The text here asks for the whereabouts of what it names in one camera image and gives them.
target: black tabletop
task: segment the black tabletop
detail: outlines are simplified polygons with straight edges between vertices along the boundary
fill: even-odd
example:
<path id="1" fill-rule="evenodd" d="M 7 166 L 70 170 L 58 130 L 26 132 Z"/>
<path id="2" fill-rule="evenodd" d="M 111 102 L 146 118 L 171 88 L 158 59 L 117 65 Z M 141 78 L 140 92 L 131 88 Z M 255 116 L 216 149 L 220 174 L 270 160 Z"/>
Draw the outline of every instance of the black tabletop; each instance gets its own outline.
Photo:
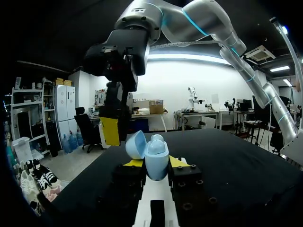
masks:
<path id="1" fill-rule="evenodd" d="M 146 133 L 146 139 L 149 141 L 153 134 Z M 303 181 L 302 172 L 284 159 L 225 131 L 202 129 L 160 134 L 172 156 L 184 157 L 200 168 L 205 191 L 218 199 L 220 209 L 234 204 L 249 207 L 266 203 L 275 193 Z M 93 209 L 96 197 L 109 185 L 114 167 L 130 160 L 124 144 L 110 147 L 53 204 L 60 211 L 72 210 L 77 205 Z"/>

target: air conditioner unit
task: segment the air conditioner unit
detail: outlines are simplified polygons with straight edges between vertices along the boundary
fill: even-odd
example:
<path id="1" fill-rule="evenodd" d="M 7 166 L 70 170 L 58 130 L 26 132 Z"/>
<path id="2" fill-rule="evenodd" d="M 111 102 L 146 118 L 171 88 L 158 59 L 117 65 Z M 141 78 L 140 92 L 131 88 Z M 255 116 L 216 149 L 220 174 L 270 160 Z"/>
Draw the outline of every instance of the air conditioner unit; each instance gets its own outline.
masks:
<path id="1" fill-rule="evenodd" d="M 252 51 L 249 51 L 249 52 L 245 53 L 245 56 L 246 56 L 246 58 L 252 58 L 255 61 L 262 61 L 262 60 L 265 60 L 267 58 L 273 58 L 273 59 L 276 58 L 263 45 L 258 46 L 257 48 L 253 49 Z"/>

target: blue water bottle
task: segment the blue water bottle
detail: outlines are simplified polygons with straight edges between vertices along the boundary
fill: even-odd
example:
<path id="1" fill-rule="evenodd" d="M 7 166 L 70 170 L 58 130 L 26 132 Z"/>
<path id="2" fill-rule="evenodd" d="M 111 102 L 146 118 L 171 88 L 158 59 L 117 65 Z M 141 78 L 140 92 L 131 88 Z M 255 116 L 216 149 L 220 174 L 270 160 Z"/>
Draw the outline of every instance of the blue water bottle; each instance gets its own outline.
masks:
<path id="1" fill-rule="evenodd" d="M 70 143 L 68 142 L 66 135 L 64 134 L 64 138 L 62 140 L 63 150 L 66 154 L 71 153 L 72 149 L 70 147 Z"/>
<path id="2" fill-rule="evenodd" d="M 79 129 L 77 129 L 76 137 L 77 137 L 78 145 L 81 146 L 83 144 L 83 138 L 81 136 L 81 133 L 79 132 Z"/>
<path id="3" fill-rule="evenodd" d="M 76 137 L 72 134 L 72 131 L 70 131 L 70 139 L 69 139 L 70 147 L 72 150 L 77 149 L 78 143 Z"/>

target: black office chair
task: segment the black office chair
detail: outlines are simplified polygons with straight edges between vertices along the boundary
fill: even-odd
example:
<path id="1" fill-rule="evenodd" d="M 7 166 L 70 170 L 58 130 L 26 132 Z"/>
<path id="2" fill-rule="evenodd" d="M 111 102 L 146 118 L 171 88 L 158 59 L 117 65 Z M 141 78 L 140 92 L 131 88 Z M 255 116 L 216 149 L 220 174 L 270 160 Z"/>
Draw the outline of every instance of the black office chair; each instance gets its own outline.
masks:
<path id="1" fill-rule="evenodd" d="M 101 138 L 99 133 L 99 127 L 94 127 L 92 122 L 89 119 L 89 116 L 85 113 L 84 114 L 84 107 L 78 107 L 76 110 L 75 120 L 77 125 L 80 128 L 81 135 L 84 141 L 82 149 L 84 150 L 84 146 L 89 145 L 87 149 L 87 153 L 89 153 L 95 144 L 100 145 L 101 149 L 103 149 L 101 145 Z"/>

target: robotic arm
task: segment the robotic arm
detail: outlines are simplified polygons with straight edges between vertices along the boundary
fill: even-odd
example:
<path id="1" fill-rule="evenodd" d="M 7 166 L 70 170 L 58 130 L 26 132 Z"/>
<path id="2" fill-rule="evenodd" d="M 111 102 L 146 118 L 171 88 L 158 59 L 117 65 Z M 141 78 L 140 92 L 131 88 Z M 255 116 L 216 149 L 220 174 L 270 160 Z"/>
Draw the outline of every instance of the robotic arm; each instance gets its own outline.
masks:
<path id="1" fill-rule="evenodd" d="M 195 103 L 202 104 L 202 102 L 204 102 L 205 100 L 198 99 L 198 95 L 194 87 L 189 87 L 188 90 L 190 92 L 190 97 L 188 98 L 190 104 L 190 110 L 193 112 Z"/>
<path id="2" fill-rule="evenodd" d="M 100 116 L 117 119 L 119 141 L 126 138 L 123 121 L 130 119 L 127 94 L 136 91 L 137 76 L 145 74 L 149 46 L 159 39 L 161 31 L 172 43 L 198 41 L 210 35 L 221 46 L 220 55 L 247 82 L 258 104 L 262 108 L 266 105 L 272 107 L 285 146 L 298 137 L 295 123 L 273 86 L 266 84 L 262 87 L 251 66 L 240 58 L 246 46 L 216 1 L 194 0 L 181 8 L 163 0 L 134 0 L 117 20 L 108 40 L 92 46 L 83 63 L 87 72 L 95 76 L 104 75 L 111 81 Z"/>

